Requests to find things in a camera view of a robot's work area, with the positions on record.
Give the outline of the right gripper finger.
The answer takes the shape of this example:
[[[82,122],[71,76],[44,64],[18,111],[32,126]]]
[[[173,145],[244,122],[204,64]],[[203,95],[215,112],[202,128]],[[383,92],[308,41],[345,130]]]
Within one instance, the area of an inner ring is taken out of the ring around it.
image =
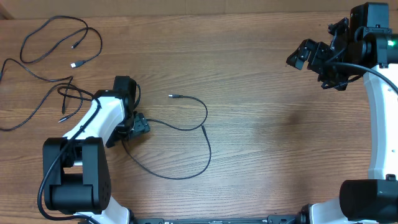
[[[315,41],[312,39],[305,39],[298,48],[288,56],[286,63],[291,67],[301,70],[313,50],[315,50]]]
[[[324,42],[315,44],[315,49],[308,58],[308,70],[320,70],[321,66],[328,60],[328,45]]]

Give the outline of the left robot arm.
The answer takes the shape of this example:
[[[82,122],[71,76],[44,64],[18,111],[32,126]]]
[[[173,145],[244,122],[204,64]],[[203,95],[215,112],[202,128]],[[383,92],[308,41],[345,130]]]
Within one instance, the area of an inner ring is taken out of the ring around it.
[[[144,115],[135,111],[138,89],[129,76],[116,76],[111,90],[90,95],[91,108],[71,131],[44,142],[44,177],[37,196],[43,217],[85,223],[135,222],[131,210],[111,195],[105,149],[150,131]]]

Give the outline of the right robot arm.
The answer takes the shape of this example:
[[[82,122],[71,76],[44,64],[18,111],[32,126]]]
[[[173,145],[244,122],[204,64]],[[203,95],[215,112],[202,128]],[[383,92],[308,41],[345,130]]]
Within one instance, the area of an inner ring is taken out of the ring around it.
[[[339,196],[304,206],[286,223],[395,223],[397,221],[397,34],[389,6],[367,2],[328,26],[330,44],[305,39],[287,64],[318,75],[322,88],[343,91],[362,80],[371,115],[368,176],[346,180]]]

